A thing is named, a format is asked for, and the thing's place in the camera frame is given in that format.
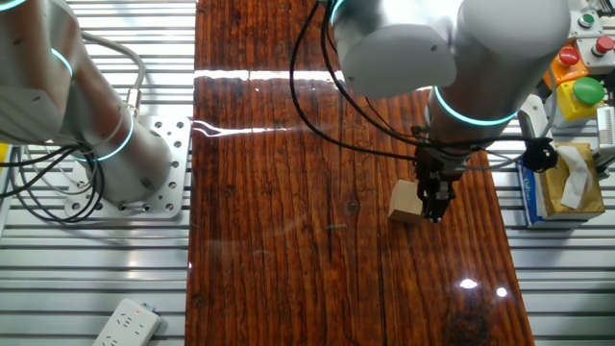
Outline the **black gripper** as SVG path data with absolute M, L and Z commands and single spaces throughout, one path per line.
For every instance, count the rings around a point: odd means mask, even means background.
M 422 202 L 427 201 L 425 217 L 431 223 L 442 221 L 450 203 L 455 199 L 453 183 L 462 177 L 462 170 L 448 165 L 427 149 L 416 150 L 415 176 L 417 182 L 417 195 Z M 428 179 L 438 182 L 429 183 Z

